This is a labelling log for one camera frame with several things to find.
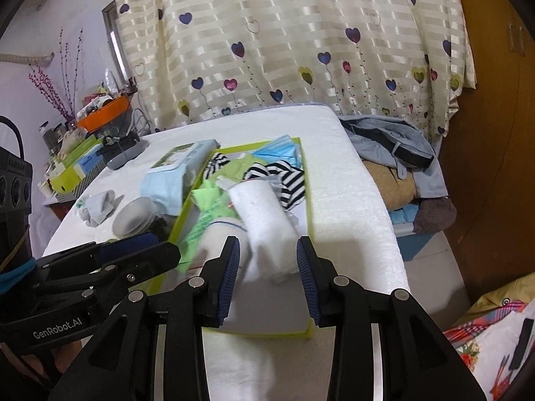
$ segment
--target wooden wardrobe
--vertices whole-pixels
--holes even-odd
[[[535,272],[535,42],[509,0],[462,3],[477,89],[459,98],[440,163],[457,208],[445,233],[475,301]]]

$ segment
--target orange tray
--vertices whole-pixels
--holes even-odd
[[[130,105],[128,96],[122,95],[115,98],[109,104],[103,106],[100,110],[92,112],[89,116],[84,117],[78,122],[78,126],[93,132],[108,122],[111,122],[121,113],[127,111]]]

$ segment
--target tiled floor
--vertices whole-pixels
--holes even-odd
[[[405,269],[411,293],[442,330],[470,307],[444,233],[435,234],[412,261],[405,262]]]

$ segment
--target light green fabric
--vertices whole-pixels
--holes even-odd
[[[208,210],[221,195],[221,190],[210,180],[205,179],[197,190],[192,190],[193,202],[203,213]]]
[[[221,169],[210,175],[208,180],[211,182],[216,182],[218,176],[224,176],[233,180],[234,182],[241,182],[245,172],[249,170],[254,163],[260,163],[263,166],[268,165],[264,160],[256,158],[252,154],[245,154],[243,158],[231,160],[228,164],[221,167]]]
[[[221,217],[238,218],[236,211],[230,207],[230,204],[228,194],[223,193],[208,210],[201,214],[201,217],[192,227],[192,230],[189,231],[186,238],[178,245],[181,254],[180,262],[177,266],[179,272],[186,272],[188,270],[189,265],[197,253],[199,240],[212,220]]]

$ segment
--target heart-patterned curtain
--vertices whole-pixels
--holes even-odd
[[[402,117],[446,135],[475,87],[461,0],[116,0],[161,127],[276,104]]]

